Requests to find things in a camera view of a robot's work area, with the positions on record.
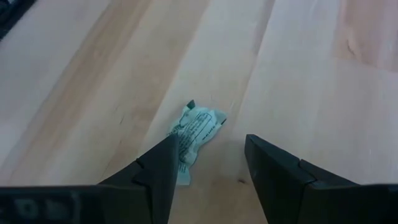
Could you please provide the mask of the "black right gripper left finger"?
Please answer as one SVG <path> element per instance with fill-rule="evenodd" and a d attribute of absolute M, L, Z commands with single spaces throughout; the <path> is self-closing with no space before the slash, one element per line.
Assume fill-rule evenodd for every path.
<path fill-rule="evenodd" d="M 167 223 L 177 170 L 173 134 L 95 185 L 1 188 L 1 223 Z"/>

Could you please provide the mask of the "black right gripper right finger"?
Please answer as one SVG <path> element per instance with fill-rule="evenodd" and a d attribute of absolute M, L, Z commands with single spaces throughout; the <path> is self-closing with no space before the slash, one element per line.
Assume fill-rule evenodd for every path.
<path fill-rule="evenodd" d="M 397 185 L 360 185 L 248 134 L 244 153 L 268 223 L 397 223 Z"/>

